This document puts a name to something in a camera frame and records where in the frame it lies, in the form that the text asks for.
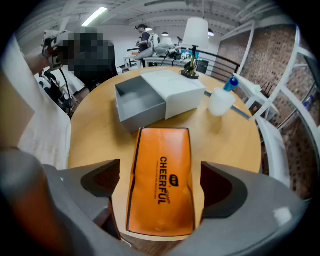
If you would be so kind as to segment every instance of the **table lamp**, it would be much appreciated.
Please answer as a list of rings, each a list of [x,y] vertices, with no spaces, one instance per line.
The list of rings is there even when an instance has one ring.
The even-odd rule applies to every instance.
[[[174,45],[174,44],[172,43],[171,37],[164,37],[164,38],[162,38],[161,44],[170,45],[170,46],[173,46],[173,45]]]
[[[192,46],[191,62],[185,66],[181,75],[190,79],[198,79],[199,76],[195,72],[196,48],[201,47],[207,49],[209,46],[208,39],[209,25],[208,22],[199,17],[191,17],[186,24],[183,44]]]

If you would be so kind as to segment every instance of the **logo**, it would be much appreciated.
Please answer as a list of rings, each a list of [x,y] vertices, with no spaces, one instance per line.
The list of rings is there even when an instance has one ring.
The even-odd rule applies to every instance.
[[[170,175],[169,182],[174,187],[179,187],[179,181],[177,175]]]

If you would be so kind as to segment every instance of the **lamp base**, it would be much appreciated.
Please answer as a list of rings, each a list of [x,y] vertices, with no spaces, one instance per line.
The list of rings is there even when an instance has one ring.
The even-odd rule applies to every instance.
[[[199,76],[196,74],[196,72],[193,71],[192,73],[190,70],[182,70],[181,75],[189,79],[199,79]]]
[[[191,61],[184,66],[184,70],[181,71],[181,75],[189,79],[199,79],[199,76],[195,72],[195,59],[196,59],[196,46],[192,46]]]

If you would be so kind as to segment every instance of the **ceiling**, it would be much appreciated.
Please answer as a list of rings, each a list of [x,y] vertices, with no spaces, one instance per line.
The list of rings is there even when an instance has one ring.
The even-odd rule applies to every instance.
[[[185,27],[189,17],[203,17],[203,0],[44,0],[16,32],[25,44],[44,30],[65,30],[81,24],[100,7],[108,9],[93,25],[144,23],[152,28]],[[280,12],[272,0],[204,0],[204,18],[214,33],[225,35],[251,19]]]

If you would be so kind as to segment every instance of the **person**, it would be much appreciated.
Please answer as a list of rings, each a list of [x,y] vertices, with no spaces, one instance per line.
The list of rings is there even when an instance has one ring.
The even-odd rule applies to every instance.
[[[139,48],[140,48],[140,53],[142,53],[143,51],[148,49],[148,40],[150,38],[150,34],[146,31],[147,26],[144,24],[140,24],[137,29],[138,32],[141,35],[141,42],[139,43]],[[141,60],[142,61],[142,65],[145,68],[146,67],[146,62],[144,59]]]
[[[24,56],[15,36],[7,43],[0,61],[0,146],[19,148],[41,163],[64,170],[68,168],[70,117],[34,76],[50,66],[48,57],[42,52]]]

